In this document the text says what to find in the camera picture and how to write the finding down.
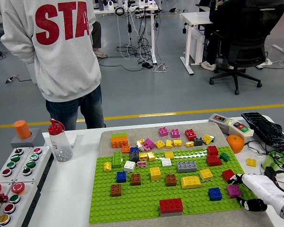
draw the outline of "sneaker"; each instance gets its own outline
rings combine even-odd
[[[216,64],[209,64],[207,61],[201,63],[203,69],[214,71],[216,69]]]
[[[94,53],[99,58],[107,58],[107,54],[100,51],[100,49],[98,49],[97,51],[94,51]]]

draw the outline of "red button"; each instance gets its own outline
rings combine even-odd
[[[25,189],[24,183],[20,182],[20,183],[15,183],[11,191],[15,194],[20,194],[21,192],[24,191],[24,189]]]

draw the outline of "water bottle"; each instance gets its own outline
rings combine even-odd
[[[51,126],[48,127],[55,156],[59,162],[66,162],[72,158],[72,148],[65,134],[64,125],[55,119],[51,119]]]

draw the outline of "jeans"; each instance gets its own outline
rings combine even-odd
[[[66,130],[76,130],[76,121],[78,117],[78,107],[85,118],[87,129],[102,128],[103,111],[102,111],[102,94],[101,86],[89,94],[68,101],[68,102],[50,102],[46,101],[46,109],[51,118],[64,124]]]

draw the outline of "black chair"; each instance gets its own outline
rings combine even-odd
[[[217,68],[226,71],[218,76],[211,77],[209,84],[214,84],[214,79],[232,76],[235,82],[235,94],[238,95],[238,77],[243,77],[257,82],[257,87],[262,87],[261,80],[245,74],[246,69],[265,62],[266,55],[264,43],[266,37],[275,27],[284,13],[284,2],[280,0],[247,0],[246,8],[240,13],[238,29],[231,37],[221,36],[218,32],[219,41],[227,41],[230,44],[228,64],[233,70]]]

